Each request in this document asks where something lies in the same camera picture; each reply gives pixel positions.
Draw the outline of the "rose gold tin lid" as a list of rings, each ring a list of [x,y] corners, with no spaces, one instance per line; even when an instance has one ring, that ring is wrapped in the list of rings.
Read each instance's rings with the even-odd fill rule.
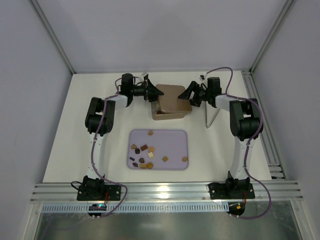
[[[178,96],[186,89],[182,85],[157,84],[156,88],[163,92],[158,96],[159,109],[166,114],[188,114],[192,112],[189,100],[179,99]]]

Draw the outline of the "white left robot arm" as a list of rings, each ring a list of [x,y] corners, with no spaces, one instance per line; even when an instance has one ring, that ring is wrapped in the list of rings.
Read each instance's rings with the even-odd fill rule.
[[[77,190],[78,201],[121,201],[121,190],[128,188],[121,183],[108,180],[105,175],[105,150],[109,133],[115,121],[115,112],[129,107],[134,97],[143,97],[154,102],[164,93],[156,88],[143,72],[139,77],[124,73],[115,81],[116,93],[99,98],[93,97],[85,117],[85,128],[90,135],[90,164]]]

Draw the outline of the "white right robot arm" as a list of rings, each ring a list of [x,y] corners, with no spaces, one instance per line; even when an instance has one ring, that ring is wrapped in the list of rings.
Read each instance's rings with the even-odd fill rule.
[[[207,85],[192,81],[178,96],[199,107],[202,102],[229,113],[229,127],[234,136],[234,153],[230,170],[224,183],[212,182],[208,185],[212,200],[254,199],[255,193],[249,165],[253,146],[263,130],[263,119],[258,101],[222,93],[220,79],[210,77]]]

